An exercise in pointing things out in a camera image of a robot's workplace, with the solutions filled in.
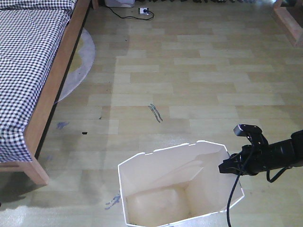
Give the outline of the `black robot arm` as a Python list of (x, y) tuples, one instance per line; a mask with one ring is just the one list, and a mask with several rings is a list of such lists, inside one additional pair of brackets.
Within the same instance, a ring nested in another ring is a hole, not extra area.
[(260, 129), (239, 129), (235, 134), (246, 137), (251, 144), (224, 160), (218, 166), (221, 174), (254, 176), (260, 172), (303, 165), (303, 131), (294, 132), (291, 138), (273, 144), (268, 143)]

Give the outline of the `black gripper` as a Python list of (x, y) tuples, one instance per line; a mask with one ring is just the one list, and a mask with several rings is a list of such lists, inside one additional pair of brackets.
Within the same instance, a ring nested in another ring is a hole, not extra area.
[(260, 172), (270, 171), (267, 155), (270, 154), (272, 145), (244, 145), (240, 153), (232, 154), (218, 167), (221, 174), (257, 175)]

